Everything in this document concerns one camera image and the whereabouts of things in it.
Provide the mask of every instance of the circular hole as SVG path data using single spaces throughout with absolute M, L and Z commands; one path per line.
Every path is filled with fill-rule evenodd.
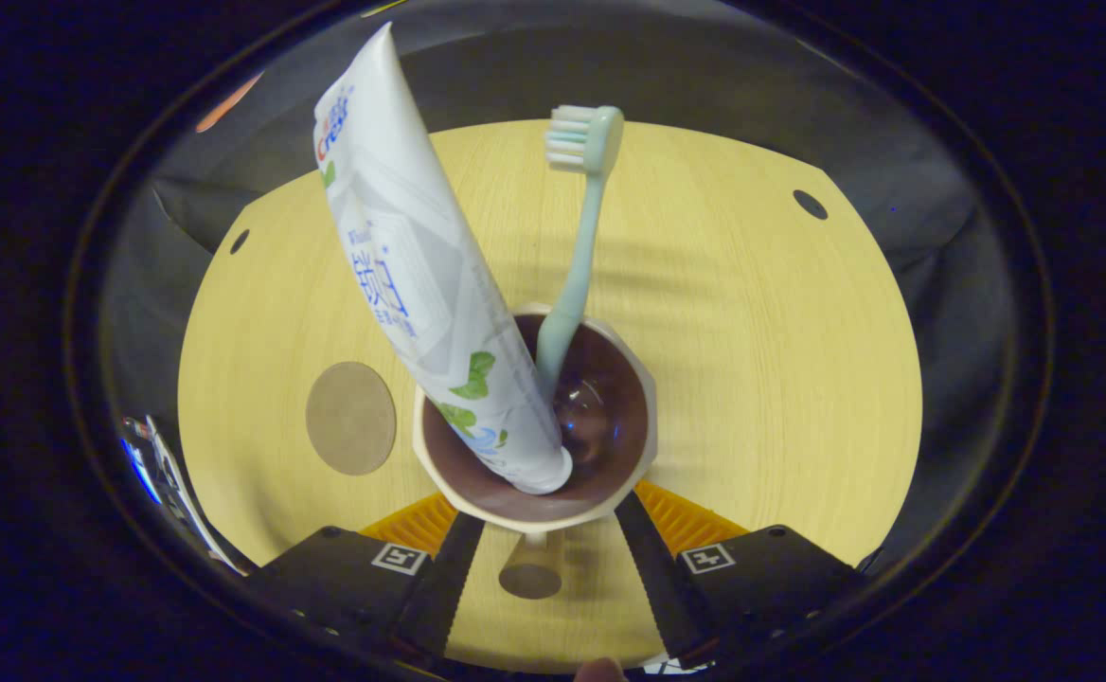
M 805 212 L 810 216 L 816 217 L 818 220 L 826 220 L 826 209 L 822 208 L 822 203 L 817 199 L 814 199 L 806 191 L 801 191 L 800 189 L 793 190 L 793 198 L 796 202 L 805 209 Z
M 233 245 L 229 246 L 229 254 L 237 254 L 238 249 L 240 249 L 242 244 L 246 244 L 247 237 L 250 237 L 250 230 L 242 229 L 241 234 L 238 234 L 238 238 L 233 239 Z

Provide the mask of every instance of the round wooden table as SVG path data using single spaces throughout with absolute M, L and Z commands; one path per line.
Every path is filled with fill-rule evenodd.
M 577 229 L 583 177 L 545 168 L 545 126 L 431 136 L 510 305 L 556 298 Z M 919 361 L 886 259 L 821 169 L 626 124 L 587 315 L 656 379 L 648 480 L 748 529 L 786 524 L 848 565 L 886 537 L 916 466 Z M 398 406 L 390 457 L 367 475 L 333 471 L 306 436 L 311 387 L 344 361 L 375 368 Z M 319 174 L 247 207 L 195 297 L 178 376 L 181 444 L 208 521 L 263 565 L 321 526 L 358 529 L 431 495 L 410 447 L 414 389 L 368 314 Z M 498 585 L 517 536 L 484 529 L 449 658 L 567 672 L 660 654 L 615 517 L 566 533 L 552 599 Z

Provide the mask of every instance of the toothbrush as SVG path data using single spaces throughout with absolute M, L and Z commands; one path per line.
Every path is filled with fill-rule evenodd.
M 536 336 L 536 380 L 545 402 L 553 401 L 557 376 L 562 374 L 570 340 L 583 323 L 591 286 L 591 259 L 596 250 L 596 225 L 604 202 L 604 185 L 613 172 L 622 150 L 625 114 L 617 107 L 571 107 L 563 104 L 553 109 L 553 120 L 544 134 L 544 158 L 550 168 L 587 175 L 587 193 L 583 198 L 583 217 L 578 220 L 578 237 L 574 260 L 562 285 L 556 305 L 545 316 Z

